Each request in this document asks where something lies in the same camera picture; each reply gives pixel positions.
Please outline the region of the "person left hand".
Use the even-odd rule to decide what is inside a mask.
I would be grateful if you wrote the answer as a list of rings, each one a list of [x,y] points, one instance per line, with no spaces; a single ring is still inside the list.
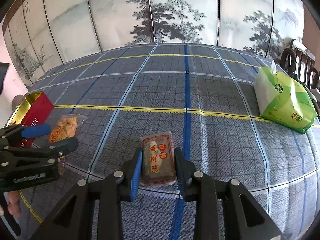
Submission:
[[[19,218],[22,214],[19,191],[7,192],[8,211],[14,218]]]

